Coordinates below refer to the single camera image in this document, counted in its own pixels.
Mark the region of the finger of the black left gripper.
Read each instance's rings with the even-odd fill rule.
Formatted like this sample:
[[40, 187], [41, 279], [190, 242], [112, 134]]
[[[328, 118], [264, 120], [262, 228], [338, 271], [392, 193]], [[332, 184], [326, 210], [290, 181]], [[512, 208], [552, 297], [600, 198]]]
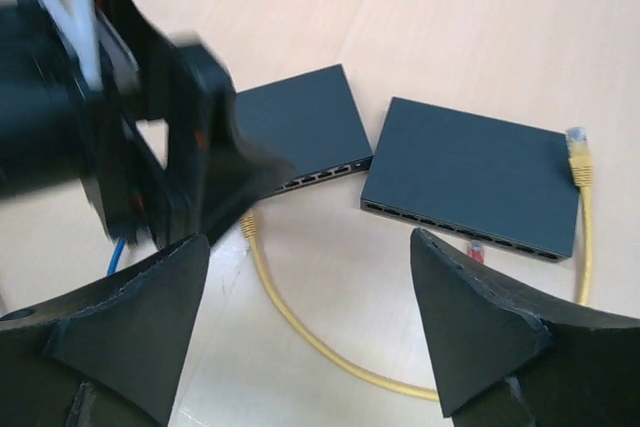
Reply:
[[235, 96], [217, 95], [208, 132], [199, 232], [210, 245], [216, 244], [258, 200], [284, 183], [291, 171], [289, 162], [241, 135]]

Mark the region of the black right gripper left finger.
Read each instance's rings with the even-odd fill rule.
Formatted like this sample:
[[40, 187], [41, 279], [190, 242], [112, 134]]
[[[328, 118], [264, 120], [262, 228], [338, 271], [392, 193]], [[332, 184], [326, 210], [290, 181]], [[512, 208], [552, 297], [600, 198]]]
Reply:
[[2, 425], [167, 425], [208, 264], [191, 236], [2, 316]]

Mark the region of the black network switch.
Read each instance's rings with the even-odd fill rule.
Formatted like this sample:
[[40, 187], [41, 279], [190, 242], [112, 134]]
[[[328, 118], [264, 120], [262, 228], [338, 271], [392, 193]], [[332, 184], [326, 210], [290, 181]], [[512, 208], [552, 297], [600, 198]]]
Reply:
[[373, 150], [340, 64], [245, 90], [235, 114], [246, 138], [292, 165], [273, 195], [371, 165]]
[[363, 210], [546, 261], [572, 256], [579, 192], [561, 132], [392, 98]]

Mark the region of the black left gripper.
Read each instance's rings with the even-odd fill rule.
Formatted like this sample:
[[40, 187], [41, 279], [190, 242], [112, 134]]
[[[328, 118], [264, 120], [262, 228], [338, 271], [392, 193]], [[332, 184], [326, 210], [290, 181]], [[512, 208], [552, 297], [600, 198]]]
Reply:
[[80, 181], [105, 232], [166, 247], [231, 222], [235, 89], [133, 0], [1, 6], [1, 194]]

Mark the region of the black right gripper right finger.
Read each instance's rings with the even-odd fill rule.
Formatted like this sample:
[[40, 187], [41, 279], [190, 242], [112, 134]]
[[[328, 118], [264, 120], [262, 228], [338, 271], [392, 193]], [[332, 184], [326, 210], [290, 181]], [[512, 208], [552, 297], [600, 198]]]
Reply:
[[635, 426], [639, 322], [554, 297], [429, 232], [413, 286], [443, 415], [457, 426]]

